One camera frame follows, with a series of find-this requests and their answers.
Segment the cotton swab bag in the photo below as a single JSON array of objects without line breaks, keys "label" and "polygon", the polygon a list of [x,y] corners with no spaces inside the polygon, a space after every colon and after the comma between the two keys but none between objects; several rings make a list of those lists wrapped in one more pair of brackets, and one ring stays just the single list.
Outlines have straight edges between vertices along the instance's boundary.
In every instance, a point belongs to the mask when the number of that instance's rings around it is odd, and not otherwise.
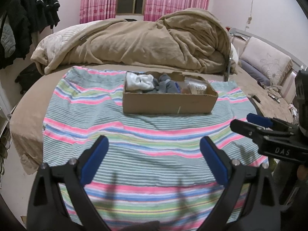
[{"label": "cotton swab bag", "polygon": [[189,88],[191,94],[206,94],[208,85],[204,80],[185,77],[184,82]]}]

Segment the dark grey sock pair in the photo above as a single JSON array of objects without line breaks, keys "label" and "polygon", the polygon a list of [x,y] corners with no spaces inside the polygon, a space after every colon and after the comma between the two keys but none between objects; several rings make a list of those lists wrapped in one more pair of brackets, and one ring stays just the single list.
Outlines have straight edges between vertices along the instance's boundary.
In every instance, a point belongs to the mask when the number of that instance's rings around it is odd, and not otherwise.
[{"label": "dark grey sock pair", "polygon": [[173,81],[169,75],[162,74],[158,79],[153,79],[154,89],[147,91],[146,93],[158,93],[158,94],[174,94],[178,93]]}]

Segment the white socks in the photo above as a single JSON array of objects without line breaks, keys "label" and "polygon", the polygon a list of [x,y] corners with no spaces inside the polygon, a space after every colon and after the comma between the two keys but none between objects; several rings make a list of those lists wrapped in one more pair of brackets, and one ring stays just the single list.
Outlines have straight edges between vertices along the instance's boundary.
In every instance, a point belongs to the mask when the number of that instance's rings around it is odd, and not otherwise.
[{"label": "white socks", "polygon": [[126,73],[127,91],[151,91],[154,89],[154,77],[151,74]]}]

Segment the blue plastic packet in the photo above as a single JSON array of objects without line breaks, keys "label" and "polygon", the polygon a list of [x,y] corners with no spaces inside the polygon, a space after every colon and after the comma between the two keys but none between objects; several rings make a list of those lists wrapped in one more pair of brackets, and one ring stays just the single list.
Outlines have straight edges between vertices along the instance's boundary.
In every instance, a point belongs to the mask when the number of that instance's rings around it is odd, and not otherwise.
[{"label": "blue plastic packet", "polygon": [[180,88],[180,86],[178,85],[177,82],[175,82],[175,86],[176,86],[176,88],[177,88],[177,92],[180,93],[180,92],[181,92],[181,88]]}]

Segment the black small device on bed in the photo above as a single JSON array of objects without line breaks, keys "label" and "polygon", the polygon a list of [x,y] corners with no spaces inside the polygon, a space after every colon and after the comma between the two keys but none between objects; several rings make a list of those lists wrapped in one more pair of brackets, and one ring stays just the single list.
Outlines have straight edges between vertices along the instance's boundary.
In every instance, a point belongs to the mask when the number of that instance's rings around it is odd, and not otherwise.
[{"label": "black small device on bed", "polygon": [[260,103],[260,99],[255,94],[251,95],[251,98]]}]

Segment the grey pillow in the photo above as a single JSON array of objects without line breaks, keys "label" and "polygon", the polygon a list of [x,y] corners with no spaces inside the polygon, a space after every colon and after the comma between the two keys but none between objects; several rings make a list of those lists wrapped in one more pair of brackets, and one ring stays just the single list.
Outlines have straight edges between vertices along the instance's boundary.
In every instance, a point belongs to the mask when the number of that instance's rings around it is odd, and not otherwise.
[{"label": "grey pillow", "polygon": [[250,65],[248,62],[240,59],[241,67],[244,71],[246,71],[252,78],[254,78],[259,84],[270,86],[270,80],[262,74],[255,67]]}]

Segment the beige embroidered pillow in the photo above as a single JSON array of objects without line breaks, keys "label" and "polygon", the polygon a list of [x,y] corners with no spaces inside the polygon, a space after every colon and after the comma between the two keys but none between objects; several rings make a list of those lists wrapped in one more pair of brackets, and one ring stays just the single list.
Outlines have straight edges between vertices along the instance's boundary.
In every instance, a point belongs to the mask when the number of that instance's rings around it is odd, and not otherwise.
[{"label": "beige embroidered pillow", "polygon": [[271,85],[281,85],[293,66],[290,56],[255,37],[246,42],[240,59],[266,76]]}]

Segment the metal bed headboard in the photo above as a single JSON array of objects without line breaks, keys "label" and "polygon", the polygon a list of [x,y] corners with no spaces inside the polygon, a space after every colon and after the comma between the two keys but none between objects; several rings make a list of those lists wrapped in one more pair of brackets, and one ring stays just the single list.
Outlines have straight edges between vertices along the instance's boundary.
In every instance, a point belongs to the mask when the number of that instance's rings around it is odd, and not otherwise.
[{"label": "metal bed headboard", "polygon": [[250,32],[246,32],[246,31],[243,31],[243,30],[240,30],[240,29],[237,29],[237,28],[231,28],[229,30],[229,33],[231,35],[240,35],[241,37],[243,38],[250,38],[250,37],[255,37],[255,38],[258,38],[259,40],[271,45],[273,48],[276,48],[278,49],[279,51],[281,51],[282,53],[285,53],[286,55],[288,55],[289,57],[291,57],[293,63],[294,63],[294,66],[293,66],[293,69],[294,71],[298,72],[299,70],[301,69],[304,69],[304,70],[307,70],[307,64],[303,63],[301,60],[299,60],[297,57],[295,57],[293,54],[291,54],[290,52],[288,52],[287,50],[281,48],[280,46],[278,46],[277,44],[274,44],[272,42],[270,42],[269,40],[266,40],[262,37],[259,37],[257,35],[254,35]]}]

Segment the striped pastel towel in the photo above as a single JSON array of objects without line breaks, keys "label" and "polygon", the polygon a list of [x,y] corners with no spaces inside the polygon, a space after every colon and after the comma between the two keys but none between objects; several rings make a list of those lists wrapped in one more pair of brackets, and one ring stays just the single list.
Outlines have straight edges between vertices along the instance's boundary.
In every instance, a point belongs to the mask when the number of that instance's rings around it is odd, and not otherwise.
[{"label": "striped pastel towel", "polygon": [[222,194],[199,150],[203,136],[232,159],[258,166],[266,158],[233,119],[255,109],[234,82],[212,81],[209,115],[125,115],[124,71],[73,67],[47,75],[52,97],[43,121],[43,160],[65,164],[100,135],[109,150],[91,184],[93,205],[112,230],[159,221],[162,230],[196,230]]}]

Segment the tan bed sheet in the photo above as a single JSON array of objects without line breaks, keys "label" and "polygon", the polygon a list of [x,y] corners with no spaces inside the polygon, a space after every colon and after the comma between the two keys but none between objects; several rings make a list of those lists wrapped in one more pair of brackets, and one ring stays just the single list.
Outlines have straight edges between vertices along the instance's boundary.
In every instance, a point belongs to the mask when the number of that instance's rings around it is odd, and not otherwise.
[{"label": "tan bed sheet", "polygon": [[[56,85],[70,68],[70,66],[63,66],[41,77],[25,93],[11,117],[10,133],[13,144],[21,165],[28,175],[33,174],[43,160],[43,119]],[[281,98],[280,103],[276,103],[241,65],[236,67],[236,73],[229,79],[235,81],[246,95],[256,94],[260,98],[261,102],[257,107],[264,116],[292,122],[292,115],[288,109],[291,100]]]}]

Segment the brown cardboard box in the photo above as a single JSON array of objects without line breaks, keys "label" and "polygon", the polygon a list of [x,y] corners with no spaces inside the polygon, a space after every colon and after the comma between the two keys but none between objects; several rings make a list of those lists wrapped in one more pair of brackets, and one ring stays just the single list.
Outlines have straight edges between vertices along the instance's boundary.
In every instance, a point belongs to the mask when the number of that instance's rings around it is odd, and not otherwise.
[{"label": "brown cardboard box", "polygon": [[[162,74],[167,74],[173,81],[178,83],[181,88],[181,92],[174,94],[158,94],[146,93],[147,91],[141,90],[127,91],[125,75],[123,112],[126,114],[209,114],[218,99],[218,93],[215,89],[207,80],[199,76],[177,72],[128,72],[136,74],[151,74],[156,79],[158,79]],[[185,77],[204,80],[208,85],[206,94],[191,94],[189,88],[184,82]]]}]

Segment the beige plush blanket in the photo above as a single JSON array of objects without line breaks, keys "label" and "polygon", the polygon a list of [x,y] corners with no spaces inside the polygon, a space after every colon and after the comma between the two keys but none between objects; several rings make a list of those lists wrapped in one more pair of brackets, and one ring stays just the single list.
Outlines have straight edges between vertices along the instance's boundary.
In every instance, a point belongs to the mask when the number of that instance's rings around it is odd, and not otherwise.
[{"label": "beige plush blanket", "polygon": [[46,75],[61,65],[107,63],[216,74],[235,69],[231,47],[228,31],[212,13],[188,8],[156,21],[77,24],[42,39],[31,60]]}]

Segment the black hanging clothes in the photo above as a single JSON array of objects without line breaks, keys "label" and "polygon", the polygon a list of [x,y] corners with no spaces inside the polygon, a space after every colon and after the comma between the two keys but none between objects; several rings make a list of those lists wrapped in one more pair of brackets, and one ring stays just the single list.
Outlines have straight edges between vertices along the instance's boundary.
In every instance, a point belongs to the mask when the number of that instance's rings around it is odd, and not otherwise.
[{"label": "black hanging clothes", "polygon": [[59,0],[11,0],[1,16],[1,69],[26,58],[33,33],[58,25],[59,8]]}]

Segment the pink curtain left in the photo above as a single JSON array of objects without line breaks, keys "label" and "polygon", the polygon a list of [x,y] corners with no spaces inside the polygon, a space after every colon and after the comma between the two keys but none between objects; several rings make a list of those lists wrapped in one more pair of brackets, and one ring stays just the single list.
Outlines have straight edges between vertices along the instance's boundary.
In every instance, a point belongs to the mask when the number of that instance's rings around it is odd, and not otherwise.
[{"label": "pink curtain left", "polygon": [[79,23],[115,18],[117,0],[80,0]]}]

